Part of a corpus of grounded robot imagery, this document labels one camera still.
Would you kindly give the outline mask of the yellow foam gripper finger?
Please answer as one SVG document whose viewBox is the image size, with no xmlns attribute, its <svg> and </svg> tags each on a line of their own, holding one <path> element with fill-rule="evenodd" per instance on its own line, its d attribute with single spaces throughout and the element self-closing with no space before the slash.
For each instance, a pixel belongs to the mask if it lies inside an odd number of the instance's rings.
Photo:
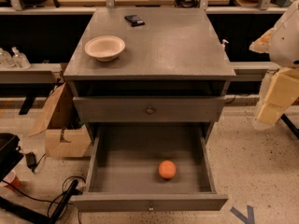
<svg viewBox="0 0 299 224">
<path fill-rule="evenodd" d="M 273 32 L 273 29 L 269 29 L 263 35 L 261 35 L 258 39 L 253 41 L 249 46 L 249 50 L 256 52 L 256 53 L 268 53 L 270 43 L 271 43 L 272 32 Z"/>
<path fill-rule="evenodd" d="M 275 126 L 283 113 L 299 98 L 299 70 L 281 68 L 268 71 L 261 84 L 255 107 L 253 127 L 267 130 Z"/>
</svg>

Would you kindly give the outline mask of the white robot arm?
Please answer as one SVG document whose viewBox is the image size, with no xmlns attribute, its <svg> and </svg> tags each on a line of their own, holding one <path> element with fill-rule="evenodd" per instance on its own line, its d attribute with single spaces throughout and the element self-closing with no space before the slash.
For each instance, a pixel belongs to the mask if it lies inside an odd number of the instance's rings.
<svg viewBox="0 0 299 224">
<path fill-rule="evenodd" d="M 253 127 L 267 130 L 299 98 L 299 1 L 294 1 L 274 27 L 252 42 L 249 49 L 268 53 L 270 61 L 279 66 L 264 76 L 255 108 Z"/>
</svg>

